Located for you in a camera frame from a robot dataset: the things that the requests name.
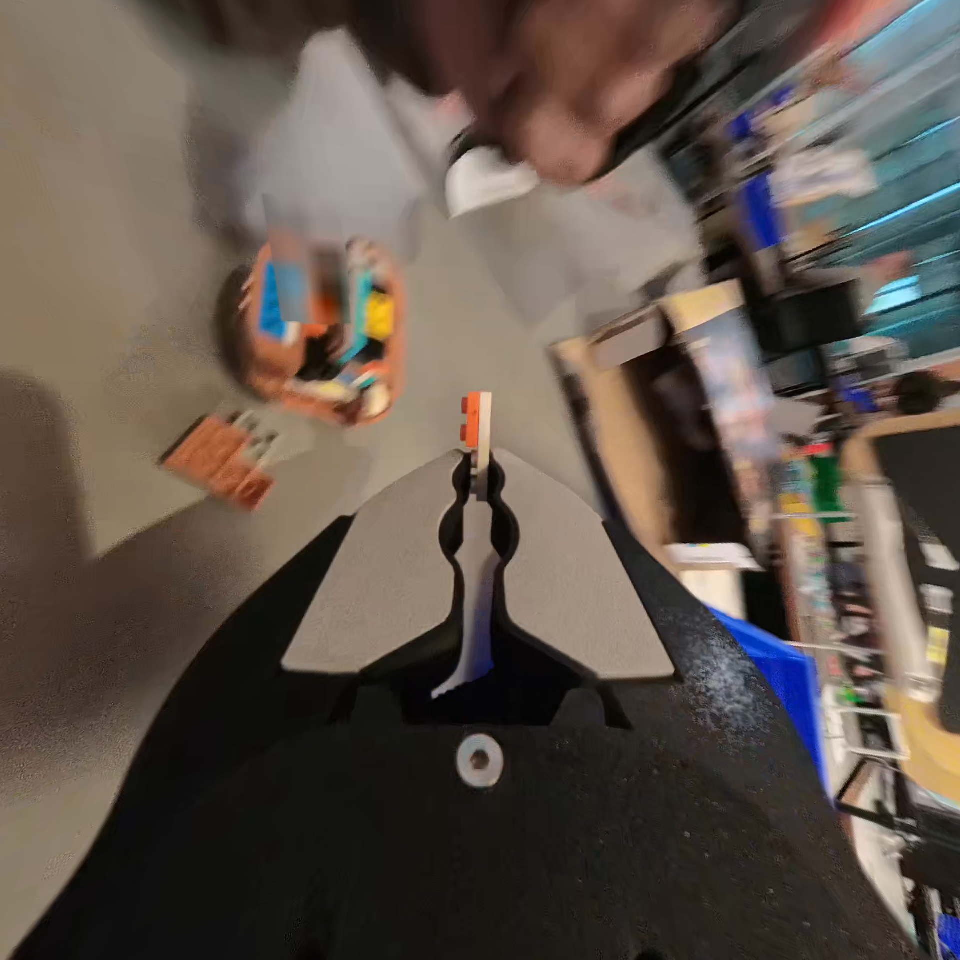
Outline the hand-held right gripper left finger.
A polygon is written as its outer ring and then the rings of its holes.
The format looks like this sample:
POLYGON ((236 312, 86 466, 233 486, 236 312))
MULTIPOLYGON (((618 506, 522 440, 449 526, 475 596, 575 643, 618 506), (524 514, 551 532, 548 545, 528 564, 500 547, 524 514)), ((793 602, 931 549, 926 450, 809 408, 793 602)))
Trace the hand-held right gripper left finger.
POLYGON ((357 510, 281 658, 294 674, 405 680, 431 691, 458 666, 463 584, 442 525, 459 516, 463 455, 440 455, 357 510))

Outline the blue plastic bin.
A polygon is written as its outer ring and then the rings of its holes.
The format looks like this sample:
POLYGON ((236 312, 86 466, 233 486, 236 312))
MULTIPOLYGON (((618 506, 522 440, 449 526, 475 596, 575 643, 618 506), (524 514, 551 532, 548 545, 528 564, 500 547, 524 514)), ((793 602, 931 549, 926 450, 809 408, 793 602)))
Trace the blue plastic bin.
POLYGON ((709 606, 758 668, 789 715, 816 768, 824 794, 834 797, 827 762, 820 688, 814 660, 771 633, 709 606))

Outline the white brick plate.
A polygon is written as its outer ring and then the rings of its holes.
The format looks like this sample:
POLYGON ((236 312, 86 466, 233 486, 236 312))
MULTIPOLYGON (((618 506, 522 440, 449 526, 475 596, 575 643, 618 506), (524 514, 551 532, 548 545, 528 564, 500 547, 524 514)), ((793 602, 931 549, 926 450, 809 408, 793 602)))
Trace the white brick plate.
POLYGON ((468 450, 470 455, 471 490, 480 502, 488 501, 489 473, 493 439, 493 394, 482 392, 481 433, 478 450, 468 450))

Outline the wood-framed black screen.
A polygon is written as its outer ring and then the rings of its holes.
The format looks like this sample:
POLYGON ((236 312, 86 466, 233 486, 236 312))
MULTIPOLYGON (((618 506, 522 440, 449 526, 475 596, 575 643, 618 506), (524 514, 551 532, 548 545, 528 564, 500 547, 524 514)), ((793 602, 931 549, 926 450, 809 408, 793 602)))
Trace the wood-framed black screen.
POLYGON ((958 809, 958 409, 883 418, 841 455, 901 768, 958 809))

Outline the brown brick assembly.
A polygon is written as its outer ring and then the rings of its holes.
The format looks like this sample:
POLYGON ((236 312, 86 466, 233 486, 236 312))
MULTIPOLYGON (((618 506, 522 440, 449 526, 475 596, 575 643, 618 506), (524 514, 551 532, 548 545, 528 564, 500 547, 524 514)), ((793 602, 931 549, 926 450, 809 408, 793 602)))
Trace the brown brick assembly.
POLYGON ((222 407, 196 419, 157 465, 210 498, 253 513, 275 486, 270 463, 281 438, 258 412, 222 407))

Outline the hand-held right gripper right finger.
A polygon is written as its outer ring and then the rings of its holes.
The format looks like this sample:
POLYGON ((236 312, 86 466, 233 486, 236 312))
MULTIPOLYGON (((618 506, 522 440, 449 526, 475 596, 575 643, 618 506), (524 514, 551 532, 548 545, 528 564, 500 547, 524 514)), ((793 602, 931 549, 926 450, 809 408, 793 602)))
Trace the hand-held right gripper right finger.
POLYGON ((673 679, 674 663, 601 516, 507 450, 490 460, 494 663, 535 681, 673 679))

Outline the person's left hand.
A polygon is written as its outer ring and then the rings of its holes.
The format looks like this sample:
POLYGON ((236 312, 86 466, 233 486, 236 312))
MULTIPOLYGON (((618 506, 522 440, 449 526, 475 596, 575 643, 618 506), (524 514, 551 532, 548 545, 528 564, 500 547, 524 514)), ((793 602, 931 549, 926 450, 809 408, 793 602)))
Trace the person's left hand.
POLYGON ((739 2, 350 2, 376 65, 430 96, 457 94, 507 158, 557 186, 597 175, 677 70, 739 18, 739 2))

